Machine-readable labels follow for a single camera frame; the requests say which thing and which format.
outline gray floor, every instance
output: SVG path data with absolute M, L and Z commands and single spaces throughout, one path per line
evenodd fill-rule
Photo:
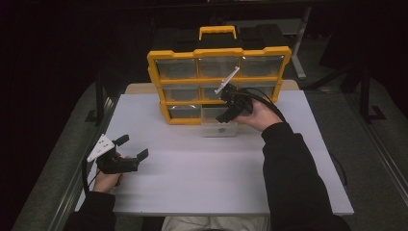
M 295 79 L 303 87 L 331 73 L 332 69 L 319 66 L 326 43 L 327 38 L 306 38 L 298 54 L 306 80 L 299 81 L 295 77 L 291 64 L 284 77 Z M 358 90 L 352 94 L 341 93 L 342 80 L 341 76 L 319 90 L 306 91 L 306 96 L 327 148 L 344 167 L 347 194 L 355 210 L 353 216 L 344 218 L 355 231 L 406 230 L 407 202 L 393 173 L 384 164 L 382 154 L 386 152 L 395 161 L 400 175 L 408 177 L 407 119 L 395 107 L 387 91 L 372 81 L 370 104 L 379 106 L 387 119 L 367 125 L 356 113 Z M 85 122 L 89 111 L 94 109 L 94 86 L 90 86 L 72 112 L 14 230 L 59 230 L 64 224 L 66 216 L 61 214 L 73 209 L 72 203 L 80 190 L 75 172 L 81 158 L 98 134 L 106 129 L 106 123 L 95 126 L 94 122 Z M 380 144 L 370 134 L 372 131 L 378 135 Z M 137 231 L 141 223 L 141 218 L 118 215 L 116 230 Z

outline person's right hand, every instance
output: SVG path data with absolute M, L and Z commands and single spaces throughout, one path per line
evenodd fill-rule
M 261 132 L 272 124 L 282 122 L 276 113 L 258 100 L 252 99 L 252 108 L 252 114 L 238 115 L 234 121 L 247 124 Z

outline white table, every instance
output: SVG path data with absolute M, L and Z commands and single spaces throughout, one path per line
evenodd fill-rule
M 329 157 L 304 92 L 281 90 L 276 104 L 311 150 L 329 193 L 334 214 L 353 209 Z M 233 138 L 202 138 L 199 125 L 168 125 L 157 93 L 123 94 L 107 136 L 130 140 L 117 151 L 135 157 L 149 148 L 139 171 L 126 173 L 116 188 L 117 213 L 138 216 L 268 215 L 262 173 L 263 140 L 254 129 L 239 125 Z M 78 202 L 82 204 L 84 196 Z

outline dark background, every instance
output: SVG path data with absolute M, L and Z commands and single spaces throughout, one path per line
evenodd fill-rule
M 1 230 L 13 227 L 72 109 L 96 76 L 110 97 L 117 97 L 130 83 L 150 82 L 146 54 L 157 28 L 196 28 L 227 19 L 291 17 L 301 12 L 295 7 L 285 13 L 123 10 L 151 6 L 151 1 L 0 4 Z M 340 68 L 351 60 L 362 62 L 408 115 L 408 12 L 403 6 L 397 1 L 318 6 L 312 10 L 306 34 L 332 35 L 321 63 Z M 121 9 L 106 11 L 115 7 Z

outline black jacket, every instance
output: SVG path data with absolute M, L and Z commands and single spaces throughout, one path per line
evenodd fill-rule
M 323 181 L 300 134 L 288 123 L 269 126 L 263 133 L 264 178 L 272 231 L 350 230 L 334 216 Z M 90 192 L 80 211 L 70 215 L 64 230 L 115 230 L 115 197 Z

